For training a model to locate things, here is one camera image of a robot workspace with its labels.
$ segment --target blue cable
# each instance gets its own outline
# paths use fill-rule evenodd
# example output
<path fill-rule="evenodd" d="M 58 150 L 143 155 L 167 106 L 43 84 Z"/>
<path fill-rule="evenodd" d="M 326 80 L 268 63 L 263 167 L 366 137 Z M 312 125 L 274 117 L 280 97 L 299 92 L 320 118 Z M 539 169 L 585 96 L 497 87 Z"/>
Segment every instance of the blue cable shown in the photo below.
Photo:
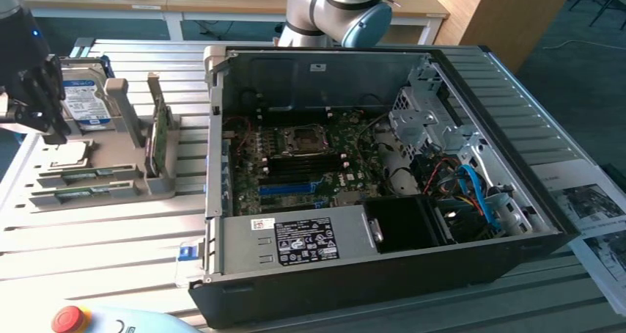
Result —
<path fill-rule="evenodd" d="M 471 183 L 474 184 L 474 191 L 475 191 L 475 194 L 477 194 L 477 201 L 478 201 L 478 204 L 481 205 L 481 208 L 482 208 L 482 213 L 485 213 L 485 217 L 487 218 L 487 222 L 499 230 L 499 223 L 498 223 L 497 219 L 493 216 L 491 208 L 487 206 L 487 202 L 485 202 L 485 197 L 482 196 L 481 181 L 478 179 L 478 174 L 474 171 L 474 168 L 467 164 L 462 164 L 459 166 L 459 171 L 461 172 L 465 171 L 470 175 Z M 467 191 L 467 184 L 466 184 L 465 179 L 462 179 L 462 178 L 459 179 L 459 185 L 461 185 L 461 190 L 467 195 L 467 192 L 469 192 Z"/>

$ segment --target hard drive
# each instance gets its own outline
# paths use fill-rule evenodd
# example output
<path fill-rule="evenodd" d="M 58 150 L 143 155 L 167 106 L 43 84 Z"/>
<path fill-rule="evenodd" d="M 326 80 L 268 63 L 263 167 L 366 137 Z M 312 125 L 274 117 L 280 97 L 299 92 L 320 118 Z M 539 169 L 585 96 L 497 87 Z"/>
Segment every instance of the hard drive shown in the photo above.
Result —
<path fill-rule="evenodd" d="M 108 58 L 62 59 L 63 101 L 67 118 L 72 118 L 83 132 L 115 130 L 112 118 L 119 108 L 104 94 L 104 83 L 112 78 Z"/>

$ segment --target motherboard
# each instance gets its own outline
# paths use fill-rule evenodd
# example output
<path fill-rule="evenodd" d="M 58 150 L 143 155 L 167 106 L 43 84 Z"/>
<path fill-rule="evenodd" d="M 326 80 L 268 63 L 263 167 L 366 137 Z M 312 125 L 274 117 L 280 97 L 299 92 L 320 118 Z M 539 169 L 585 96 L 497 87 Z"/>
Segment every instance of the motherboard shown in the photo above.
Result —
<path fill-rule="evenodd" d="M 302 125 L 280 114 L 267 118 L 226 118 L 234 216 L 340 207 L 381 196 L 383 166 L 363 111 L 327 111 L 296 119 Z"/>

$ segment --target power supply label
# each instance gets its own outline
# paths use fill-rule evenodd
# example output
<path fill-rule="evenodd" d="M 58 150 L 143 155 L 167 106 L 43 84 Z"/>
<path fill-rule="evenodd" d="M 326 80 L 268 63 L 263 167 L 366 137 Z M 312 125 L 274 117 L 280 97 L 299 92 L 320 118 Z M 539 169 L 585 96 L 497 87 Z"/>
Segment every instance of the power supply label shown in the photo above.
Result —
<path fill-rule="evenodd" d="M 339 258 L 330 218 L 275 223 L 274 232 L 280 265 L 291 266 Z"/>

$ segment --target cable on floor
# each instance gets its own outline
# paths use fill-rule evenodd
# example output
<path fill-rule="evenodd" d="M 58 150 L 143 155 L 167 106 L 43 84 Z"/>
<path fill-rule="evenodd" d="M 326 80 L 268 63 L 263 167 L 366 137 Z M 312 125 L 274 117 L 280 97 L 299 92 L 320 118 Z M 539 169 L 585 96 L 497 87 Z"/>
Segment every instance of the cable on floor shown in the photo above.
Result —
<path fill-rule="evenodd" d="M 565 41 L 561 45 L 555 45 L 553 47 L 542 47 L 542 49 L 559 49 L 561 47 L 569 45 L 570 43 L 574 43 L 574 42 L 578 42 L 578 43 L 586 43 L 589 45 L 598 45 L 601 47 L 607 47 L 607 48 L 613 48 L 613 49 L 623 49 L 626 50 L 626 47 L 617 47 L 615 45 L 605 45 L 602 43 L 597 43 L 597 42 L 589 42 L 589 41 L 582 41 L 582 40 L 567 40 Z"/>

